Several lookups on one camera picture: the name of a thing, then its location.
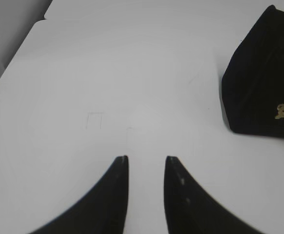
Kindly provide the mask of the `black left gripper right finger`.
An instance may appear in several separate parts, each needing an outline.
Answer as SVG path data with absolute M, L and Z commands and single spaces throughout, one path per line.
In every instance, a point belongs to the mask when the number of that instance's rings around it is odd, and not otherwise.
M 164 173 L 164 208 L 170 234 L 258 234 L 211 197 L 176 156 Z

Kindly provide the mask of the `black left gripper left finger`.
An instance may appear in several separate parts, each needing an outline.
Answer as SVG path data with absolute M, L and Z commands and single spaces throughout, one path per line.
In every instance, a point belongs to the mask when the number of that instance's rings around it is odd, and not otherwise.
M 35 234 L 122 234 L 129 197 L 129 159 L 118 156 L 75 205 Z

